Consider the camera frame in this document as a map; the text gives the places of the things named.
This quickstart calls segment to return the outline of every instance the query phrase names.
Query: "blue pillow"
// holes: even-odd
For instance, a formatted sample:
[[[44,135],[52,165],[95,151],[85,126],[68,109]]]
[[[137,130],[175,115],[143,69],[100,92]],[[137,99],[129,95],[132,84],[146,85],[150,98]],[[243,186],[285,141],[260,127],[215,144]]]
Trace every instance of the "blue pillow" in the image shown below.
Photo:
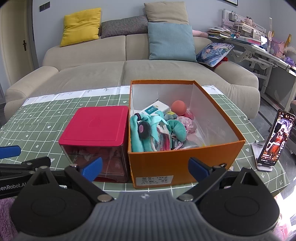
[[[196,55],[198,63],[214,67],[234,48],[231,44],[211,43]]]
[[[192,27],[177,23],[148,23],[149,60],[197,62]]]

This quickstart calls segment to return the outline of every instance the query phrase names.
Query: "checkered pillow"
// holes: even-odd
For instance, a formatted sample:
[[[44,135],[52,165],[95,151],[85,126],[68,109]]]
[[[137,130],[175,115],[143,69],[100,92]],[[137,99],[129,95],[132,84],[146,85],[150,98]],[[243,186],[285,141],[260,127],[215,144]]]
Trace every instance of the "checkered pillow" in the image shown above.
[[[102,22],[101,38],[128,35],[128,34],[146,34],[148,33],[148,19],[146,15],[135,16]]]

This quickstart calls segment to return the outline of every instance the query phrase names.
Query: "container lid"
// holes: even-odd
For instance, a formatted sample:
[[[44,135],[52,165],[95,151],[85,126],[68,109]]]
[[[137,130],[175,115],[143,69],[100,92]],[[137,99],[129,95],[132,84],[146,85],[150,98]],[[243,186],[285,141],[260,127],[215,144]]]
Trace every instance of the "container lid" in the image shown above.
[[[120,146],[124,141],[127,116],[127,106],[82,107],[67,125],[59,144]]]

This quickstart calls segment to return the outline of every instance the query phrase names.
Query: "door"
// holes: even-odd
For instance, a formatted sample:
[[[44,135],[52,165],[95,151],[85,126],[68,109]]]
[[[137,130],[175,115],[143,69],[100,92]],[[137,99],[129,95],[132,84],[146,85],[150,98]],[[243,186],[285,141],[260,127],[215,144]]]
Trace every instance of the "door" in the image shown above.
[[[10,85],[32,72],[28,41],[27,0],[9,0],[0,10],[1,49]]]

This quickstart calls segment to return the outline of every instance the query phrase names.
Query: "table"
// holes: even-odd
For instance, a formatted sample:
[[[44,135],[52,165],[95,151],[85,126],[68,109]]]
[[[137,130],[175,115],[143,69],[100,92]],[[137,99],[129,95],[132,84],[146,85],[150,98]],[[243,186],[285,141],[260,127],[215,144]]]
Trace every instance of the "table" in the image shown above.
[[[244,52],[238,51],[235,49],[232,49],[230,51],[230,55],[234,58],[235,62],[239,63],[243,60],[247,60],[250,62],[250,67],[254,68],[255,63],[257,63],[261,69],[266,70],[265,74],[257,74],[254,73],[258,78],[264,79],[263,86],[260,91],[260,95],[263,99],[265,99],[272,107],[274,107],[276,110],[279,110],[280,107],[276,105],[269,97],[266,96],[265,90],[268,85],[270,75],[272,68],[280,67],[284,70],[286,70],[289,74],[293,75],[295,77],[294,85],[292,87],[292,91],[289,96],[289,100],[287,105],[284,107],[285,111],[290,111],[290,103],[292,100],[295,99],[296,96],[296,72],[294,69],[291,68],[289,64],[282,61],[281,59],[267,53],[260,47],[251,44],[251,43],[244,43],[243,41],[238,41],[235,39],[225,38],[223,39],[224,42],[231,43],[233,45],[241,46],[245,49]]]
[[[64,169],[70,162],[59,146],[58,140],[75,112],[81,107],[89,106],[128,106],[129,89],[130,86],[121,86],[27,99],[0,129],[0,146],[19,145],[22,152],[18,157],[2,159],[0,163],[17,164],[24,160],[48,156],[51,159],[51,170]],[[279,192],[286,187],[289,180],[280,162],[276,163],[270,173],[256,170],[250,144],[255,140],[263,140],[263,138],[246,115],[214,86],[204,86],[204,89],[230,116],[246,139],[243,149],[230,170],[239,171],[242,167],[253,168],[272,193]],[[196,183],[188,183],[168,187],[134,189],[132,183],[94,183],[114,198],[117,198],[123,191],[160,190],[169,190],[174,197],[177,197],[196,185]]]

